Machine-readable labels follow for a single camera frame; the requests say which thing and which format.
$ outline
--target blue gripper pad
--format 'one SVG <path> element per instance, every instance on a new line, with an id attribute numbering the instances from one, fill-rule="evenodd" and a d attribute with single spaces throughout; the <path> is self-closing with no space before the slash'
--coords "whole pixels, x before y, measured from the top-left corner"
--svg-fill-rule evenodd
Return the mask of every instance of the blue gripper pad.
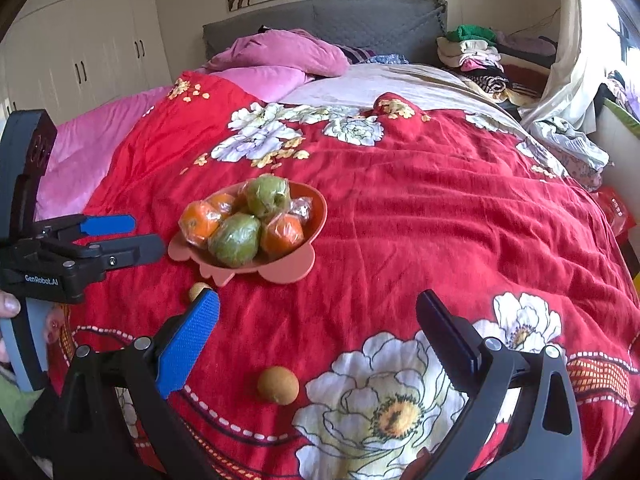
<path id="1" fill-rule="evenodd" d="M 130 215 L 88 216 L 80 224 L 80 230 L 87 236 L 124 234 L 135 228 L 136 221 Z"/>
<path id="2" fill-rule="evenodd" d="M 213 290 L 203 290 L 192 305 L 182 326 L 158 358 L 156 386 L 163 399 L 186 384 L 220 316 L 220 298 Z"/>

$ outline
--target pink pillow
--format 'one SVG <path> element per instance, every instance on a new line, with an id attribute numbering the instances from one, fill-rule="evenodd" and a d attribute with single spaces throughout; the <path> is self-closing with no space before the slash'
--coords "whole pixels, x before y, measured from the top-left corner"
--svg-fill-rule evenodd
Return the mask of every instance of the pink pillow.
<path id="1" fill-rule="evenodd" d="M 245 92 L 268 103 L 277 102 L 313 78 L 288 66 L 249 66 L 216 72 L 218 77 L 237 84 Z"/>
<path id="2" fill-rule="evenodd" d="M 222 72 L 249 66 L 287 66 L 307 74 L 339 77 L 347 72 L 349 60 L 337 46 L 305 30 L 268 30 L 238 38 L 203 68 L 208 72 Z"/>

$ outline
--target metal screw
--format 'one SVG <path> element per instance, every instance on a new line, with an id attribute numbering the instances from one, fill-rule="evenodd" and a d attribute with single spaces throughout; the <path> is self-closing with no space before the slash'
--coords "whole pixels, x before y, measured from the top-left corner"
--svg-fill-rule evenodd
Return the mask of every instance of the metal screw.
<path id="1" fill-rule="evenodd" d="M 139 337 L 133 342 L 133 346 L 136 350 L 146 350 L 151 346 L 151 339 L 148 337 Z"/>
<path id="2" fill-rule="evenodd" d="M 545 346 L 545 354 L 547 354 L 552 359 L 556 359 L 560 357 L 560 351 L 555 346 Z"/>
<path id="3" fill-rule="evenodd" d="M 502 348 L 502 343 L 495 337 L 488 337 L 484 340 L 484 346 L 486 346 L 489 350 L 498 351 L 500 348 Z"/>
<path id="4" fill-rule="evenodd" d="M 76 350 L 76 357 L 87 357 L 91 349 L 87 345 L 82 345 Z"/>

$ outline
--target small round brown fruit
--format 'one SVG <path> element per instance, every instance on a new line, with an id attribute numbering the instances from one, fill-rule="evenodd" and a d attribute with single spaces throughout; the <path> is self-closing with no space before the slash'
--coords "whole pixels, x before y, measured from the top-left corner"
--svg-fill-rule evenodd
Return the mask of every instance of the small round brown fruit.
<path id="1" fill-rule="evenodd" d="M 191 301 L 194 301 L 205 288 L 211 287 L 202 282 L 194 283 L 193 286 L 189 289 L 189 299 Z"/>
<path id="2" fill-rule="evenodd" d="M 258 378 L 258 393 L 269 402 L 287 406 L 296 400 L 299 392 L 298 378 L 282 366 L 267 368 Z"/>

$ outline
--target gray headboard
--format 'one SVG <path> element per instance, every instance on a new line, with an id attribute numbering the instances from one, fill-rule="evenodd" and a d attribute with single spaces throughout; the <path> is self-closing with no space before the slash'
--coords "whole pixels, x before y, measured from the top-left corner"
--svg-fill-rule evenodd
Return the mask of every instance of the gray headboard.
<path id="1" fill-rule="evenodd" d="M 329 43 L 403 54 L 412 63 L 439 64 L 436 38 L 447 29 L 446 0 L 305 0 L 253 10 L 204 25 L 207 59 L 261 25 L 304 28 Z"/>

